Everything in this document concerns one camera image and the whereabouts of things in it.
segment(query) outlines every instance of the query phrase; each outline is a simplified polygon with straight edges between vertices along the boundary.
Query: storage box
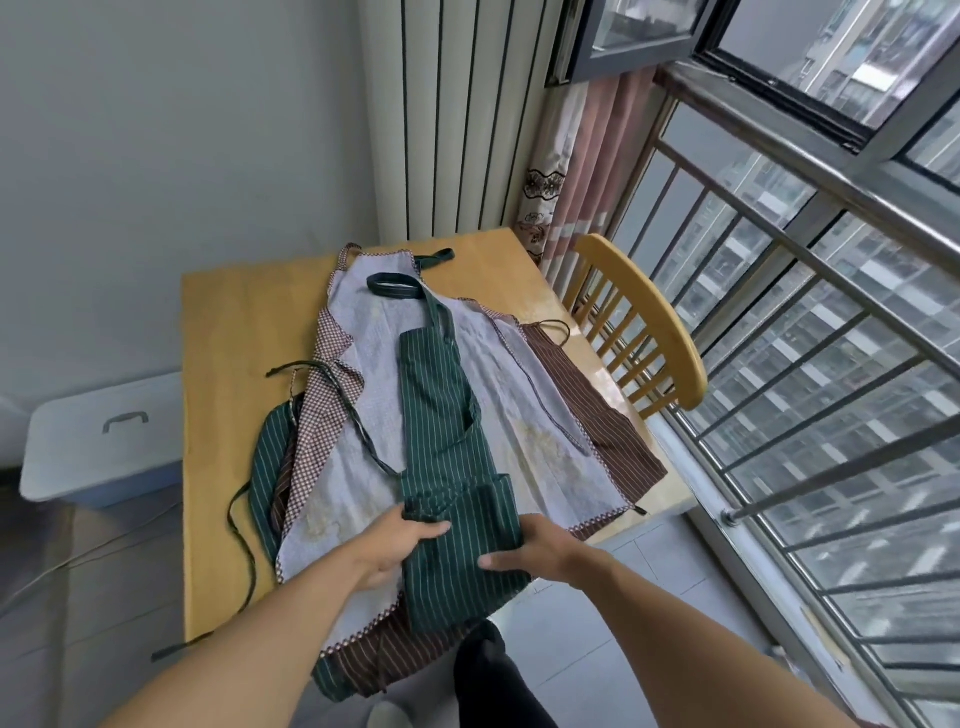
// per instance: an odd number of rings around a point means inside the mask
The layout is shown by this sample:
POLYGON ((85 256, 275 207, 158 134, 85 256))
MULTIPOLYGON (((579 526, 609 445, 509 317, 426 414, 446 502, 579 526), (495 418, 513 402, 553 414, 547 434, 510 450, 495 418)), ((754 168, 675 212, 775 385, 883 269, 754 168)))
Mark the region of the storage box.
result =
POLYGON ((180 374, 42 404, 30 420, 20 495, 103 508, 182 481, 180 374))

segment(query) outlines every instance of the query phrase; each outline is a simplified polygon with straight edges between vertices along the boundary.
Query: table top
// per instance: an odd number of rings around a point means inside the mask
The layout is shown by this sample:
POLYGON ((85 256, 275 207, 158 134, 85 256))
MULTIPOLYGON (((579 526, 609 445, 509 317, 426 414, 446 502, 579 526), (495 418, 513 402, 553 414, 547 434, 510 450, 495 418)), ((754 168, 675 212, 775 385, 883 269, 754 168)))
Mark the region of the table top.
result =
MULTIPOLYGON (((377 252, 411 249, 416 255, 453 248, 456 258, 423 272, 445 296, 476 299, 523 323, 562 319, 573 335, 564 350, 594 387, 636 425, 667 467, 667 477, 640 502, 646 517, 628 512, 591 539, 610 536, 692 500, 636 410, 623 397, 589 342, 509 230, 478 232, 377 252)), ((317 314, 336 255, 238 265, 183 277, 183 574, 184 626, 192 639, 228 621, 250 583, 247 560, 230 535, 230 499, 250 477, 253 448, 267 414, 289 395, 289 377, 267 379, 279 364, 309 358, 317 314)), ((246 503, 234 514, 257 563, 260 598, 275 585, 246 503)))

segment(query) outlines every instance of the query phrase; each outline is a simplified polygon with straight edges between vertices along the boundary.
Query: leg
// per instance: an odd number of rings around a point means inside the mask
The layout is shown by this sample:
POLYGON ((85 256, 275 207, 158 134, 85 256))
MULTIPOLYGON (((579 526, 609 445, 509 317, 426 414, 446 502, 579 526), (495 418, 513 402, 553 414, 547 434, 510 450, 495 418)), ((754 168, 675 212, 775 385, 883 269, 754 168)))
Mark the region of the leg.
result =
POLYGON ((461 728, 557 728, 523 682, 500 631, 489 620, 460 645, 453 679, 461 728))

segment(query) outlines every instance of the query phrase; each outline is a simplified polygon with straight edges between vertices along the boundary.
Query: floral curtain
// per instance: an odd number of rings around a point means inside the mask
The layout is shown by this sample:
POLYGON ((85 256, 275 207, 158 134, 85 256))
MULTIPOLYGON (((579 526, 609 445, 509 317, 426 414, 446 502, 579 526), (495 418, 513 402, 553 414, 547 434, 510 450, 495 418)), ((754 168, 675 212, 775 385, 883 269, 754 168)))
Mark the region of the floral curtain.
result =
POLYGON ((515 231, 557 293, 573 273, 576 238, 606 226, 636 162, 653 76, 644 68, 549 92, 515 231))

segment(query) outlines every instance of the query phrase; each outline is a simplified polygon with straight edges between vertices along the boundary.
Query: wooden chair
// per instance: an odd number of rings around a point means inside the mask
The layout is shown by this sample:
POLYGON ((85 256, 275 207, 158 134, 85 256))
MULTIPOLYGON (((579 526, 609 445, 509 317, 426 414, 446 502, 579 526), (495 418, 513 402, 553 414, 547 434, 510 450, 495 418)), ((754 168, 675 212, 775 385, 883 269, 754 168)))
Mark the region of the wooden chair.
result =
POLYGON ((661 355, 663 366, 629 396, 630 402, 636 404, 667 379, 673 380, 673 387, 668 388, 666 394, 653 404, 641 410, 640 417, 646 419, 671 402, 678 403, 685 410, 691 410, 700 404, 707 390, 704 363, 677 312, 657 286, 643 275, 628 257, 600 235, 584 235, 577 241, 574 250, 580 254, 580 260, 564 293, 564 307, 573 315, 574 321, 591 344, 597 336, 604 334, 604 343, 597 350, 601 358, 620 341, 637 316, 644 324, 643 330, 607 365, 608 371, 614 376, 621 366, 627 370, 627 374, 616 382, 617 386, 623 389, 661 355), (592 290, 585 292, 587 299, 584 301, 579 294, 594 271, 599 276, 592 290), (593 309, 607 283, 611 285, 610 293, 604 299, 603 309, 593 315, 593 309), (630 310, 613 331, 606 335, 604 327, 624 299, 630 304, 630 310), (634 362, 632 354, 641 351, 649 339, 653 339, 656 346, 640 361, 634 362))

